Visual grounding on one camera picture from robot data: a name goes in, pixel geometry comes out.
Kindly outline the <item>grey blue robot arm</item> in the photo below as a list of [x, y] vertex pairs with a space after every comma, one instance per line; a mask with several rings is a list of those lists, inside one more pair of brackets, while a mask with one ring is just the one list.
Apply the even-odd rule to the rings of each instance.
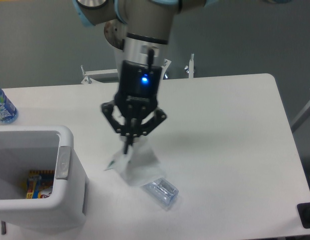
[[176, 15], [212, 5], [210, 0], [75, 0], [85, 26], [112, 24], [112, 46], [119, 49], [119, 87], [101, 106], [114, 131], [124, 139], [123, 154], [135, 140], [166, 119], [157, 93], [165, 52]]

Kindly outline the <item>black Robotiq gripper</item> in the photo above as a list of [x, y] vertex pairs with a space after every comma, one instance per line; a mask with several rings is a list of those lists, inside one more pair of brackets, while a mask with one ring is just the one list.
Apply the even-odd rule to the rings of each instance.
[[[124, 137], [123, 154], [128, 153], [129, 145], [133, 145], [140, 136], [147, 136], [167, 119], [167, 114], [157, 108], [157, 93], [159, 89], [162, 67], [137, 64], [132, 61], [122, 62], [119, 88], [114, 101], [101, 104], [101, 112], [113, 128], [115, 133]], [[120, 124], [113, 116], [115, 105], [125, 118]], [[153, 116], [146, 123], [142, 123], [151, 112]]]

